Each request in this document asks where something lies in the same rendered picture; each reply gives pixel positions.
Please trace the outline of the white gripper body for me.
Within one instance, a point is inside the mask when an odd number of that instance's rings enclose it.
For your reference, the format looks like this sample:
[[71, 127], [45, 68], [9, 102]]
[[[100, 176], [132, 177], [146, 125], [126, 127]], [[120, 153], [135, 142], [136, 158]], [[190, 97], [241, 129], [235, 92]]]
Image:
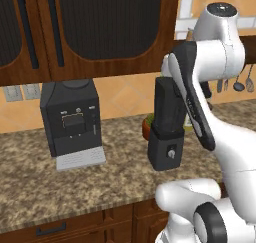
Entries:
[[161, 75], [163, 77], [172, 77], [172, 74], [169, 69], [169, 57], [170, 57], [170, 54], [166, 54], [162, 61]]

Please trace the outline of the dark grey blender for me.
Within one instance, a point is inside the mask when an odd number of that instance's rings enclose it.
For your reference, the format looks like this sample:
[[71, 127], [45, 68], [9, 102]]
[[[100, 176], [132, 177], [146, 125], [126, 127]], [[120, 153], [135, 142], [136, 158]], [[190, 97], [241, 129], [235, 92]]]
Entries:
[[156, 171], [180, 166], [185, 130], [186, 107], [172, 78], [155, 80], [154, 119], [151, 123], [148, 159]]

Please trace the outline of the yellow-green bottle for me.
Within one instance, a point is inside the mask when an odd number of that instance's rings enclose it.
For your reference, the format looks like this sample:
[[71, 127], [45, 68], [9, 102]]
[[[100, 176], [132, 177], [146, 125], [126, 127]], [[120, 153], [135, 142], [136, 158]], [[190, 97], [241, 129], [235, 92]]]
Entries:
[[189, 115], [185, 116], [183, 128], [186, 132], [191, 132], [193, 130], [193, 125], [190, 121]]

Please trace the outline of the potted plant in red pot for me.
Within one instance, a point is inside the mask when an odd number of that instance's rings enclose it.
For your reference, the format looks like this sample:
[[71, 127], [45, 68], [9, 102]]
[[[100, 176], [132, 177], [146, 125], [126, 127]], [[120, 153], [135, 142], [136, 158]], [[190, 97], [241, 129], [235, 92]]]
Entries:
[[154, 114], [148, 114], [147, 117], [142, 122], [142, 136], [145, 140], [149, 140], [151, 124], [154, 120]]

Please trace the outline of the brown cupboard door, dark panel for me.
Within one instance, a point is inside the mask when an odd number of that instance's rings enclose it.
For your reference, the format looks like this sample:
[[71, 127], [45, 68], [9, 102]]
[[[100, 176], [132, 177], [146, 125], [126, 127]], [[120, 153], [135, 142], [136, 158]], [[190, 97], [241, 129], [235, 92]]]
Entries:
[[39, 68], [31, 65], [17, 0], [0, 0], [0, 86], [50, 80], [37, 0], [26, 0], [26, 8]]
[[174, 43], [179, 0], [55, 0], [64, 67], [48, 0], [37, 0], [53, 81], [158, 72]]

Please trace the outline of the dark hanging ladle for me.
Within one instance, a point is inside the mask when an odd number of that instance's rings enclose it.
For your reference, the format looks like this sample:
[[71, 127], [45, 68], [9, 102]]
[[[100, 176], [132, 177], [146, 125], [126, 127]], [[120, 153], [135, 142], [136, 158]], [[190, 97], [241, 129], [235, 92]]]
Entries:
[[237, 92], [241, 92], [245, 89], [245, 86], [239, 82], [237, 78], [237, 81], [233, 84], [233, 89]]

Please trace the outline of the grey hanging slotted spatula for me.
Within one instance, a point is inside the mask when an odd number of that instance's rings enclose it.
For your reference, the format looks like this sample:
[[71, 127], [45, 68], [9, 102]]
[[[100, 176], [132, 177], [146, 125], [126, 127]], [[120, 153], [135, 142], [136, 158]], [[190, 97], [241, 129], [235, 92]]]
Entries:
[[246, 82], [245, 82], [246, 83], [246, 90], [249, 93], [253, 93], [254, 92], [254, 83], [253, 83], [253, 81], [251, 79], [251, 72], [252, 72], [253, 66], [254, 66], [254, 64], [250, 65], [248, 76], [247, 76], [247, 79], [246, 79]]

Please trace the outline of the black coffee machine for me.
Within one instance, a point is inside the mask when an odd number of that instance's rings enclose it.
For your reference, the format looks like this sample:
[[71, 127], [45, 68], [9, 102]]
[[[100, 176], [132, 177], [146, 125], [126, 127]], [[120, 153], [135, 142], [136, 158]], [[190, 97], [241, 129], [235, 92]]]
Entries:
[[40, 110], [57, 171], [106, 162], [99, 96], [92, 79], [43, 83]]

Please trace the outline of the brown lower cupboard door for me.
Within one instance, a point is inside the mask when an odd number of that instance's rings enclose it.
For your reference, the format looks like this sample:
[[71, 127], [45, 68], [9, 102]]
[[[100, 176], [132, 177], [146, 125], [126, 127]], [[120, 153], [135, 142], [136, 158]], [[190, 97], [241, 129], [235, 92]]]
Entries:
[[133, 205], [132, 243], [155, 243], [164, 229], [168, 213], [161, 211], [155, 200], [145, 200]]

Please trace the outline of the brown wooden drawer front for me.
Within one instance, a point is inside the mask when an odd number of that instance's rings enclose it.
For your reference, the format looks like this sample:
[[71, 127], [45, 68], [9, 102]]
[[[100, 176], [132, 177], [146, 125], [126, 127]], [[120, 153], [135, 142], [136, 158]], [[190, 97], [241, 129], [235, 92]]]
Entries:
[[[131, 204], [0, 234], [0, 243], [131, 243]], [[66, 222], [66, 230], [36, 236]]]

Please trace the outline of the dark wooden wall shelf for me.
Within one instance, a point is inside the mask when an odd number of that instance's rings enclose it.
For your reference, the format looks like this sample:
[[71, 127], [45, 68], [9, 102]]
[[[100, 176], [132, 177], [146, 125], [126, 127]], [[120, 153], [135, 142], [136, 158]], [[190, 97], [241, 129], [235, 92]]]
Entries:
[[256, 35], [240, 37], [245, 48], [245, 63], [256, 64]]

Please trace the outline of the grey wall socket plate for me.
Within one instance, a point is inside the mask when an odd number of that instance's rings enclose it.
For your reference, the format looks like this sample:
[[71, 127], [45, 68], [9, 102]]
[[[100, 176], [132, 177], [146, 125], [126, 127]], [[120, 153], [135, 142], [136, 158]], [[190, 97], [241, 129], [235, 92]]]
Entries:
[[24, 84], [22, 86], [25, 98], [27, 100], [39, 99], [41, 96], [41, 91], [39, 84]]
[[3, 88], [7, 102], [22, 101], [22, 93], [19, 85], [5, 86]]

